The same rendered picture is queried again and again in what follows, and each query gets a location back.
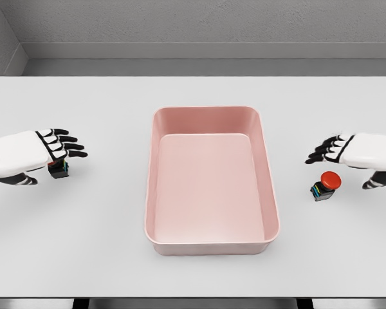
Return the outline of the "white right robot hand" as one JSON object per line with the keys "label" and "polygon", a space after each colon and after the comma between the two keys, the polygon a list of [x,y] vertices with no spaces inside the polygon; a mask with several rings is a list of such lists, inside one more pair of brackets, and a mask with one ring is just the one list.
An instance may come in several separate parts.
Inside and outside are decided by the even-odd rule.
{"label": "white right robot hand", "polygon": [[354,169],[371,169],[374,174],[362,185],[369,190],[386,186],[386,135],[341,134],[324,140],[308,155],[306,164],[332,162]]}

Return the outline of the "red button industrial switch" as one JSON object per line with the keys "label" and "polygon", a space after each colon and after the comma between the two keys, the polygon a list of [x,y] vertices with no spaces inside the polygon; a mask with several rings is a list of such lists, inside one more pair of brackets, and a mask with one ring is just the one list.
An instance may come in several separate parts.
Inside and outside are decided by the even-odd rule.
{"label": "red button industrial switch", "polygon": [[48,172],[54,179],[68,177],[68,169],[69,165],[64,158],[48,164]]}
{"label": "red button industrial switch", "polygon": [[315,201],[322,201],[332,197],[334,192],[341,186],[341,177],[333,171],[321,174],[320,180],[310,188]]}

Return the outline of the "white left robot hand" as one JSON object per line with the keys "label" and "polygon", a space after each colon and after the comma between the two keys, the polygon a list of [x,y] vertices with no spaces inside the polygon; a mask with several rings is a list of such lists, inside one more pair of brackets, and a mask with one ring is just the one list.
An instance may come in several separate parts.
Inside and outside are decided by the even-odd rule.
{"label": "white left robot hand", "polygon": [[9,185],[36,185],[27,172],[48,167],[67,157],[85,158],[84,146],[64,129],[23,131],[0,138],[0,182]]}

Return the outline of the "pink rectangular plastic basket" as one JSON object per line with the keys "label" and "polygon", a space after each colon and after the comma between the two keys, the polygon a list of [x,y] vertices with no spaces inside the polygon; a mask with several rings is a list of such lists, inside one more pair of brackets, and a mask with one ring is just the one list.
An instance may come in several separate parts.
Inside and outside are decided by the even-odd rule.
{"label": "pink rectangular plastic basket", "polygon": [[178,106],[155,112],[145,234],[157,253],[259,254],[279,231],[256,109]]}

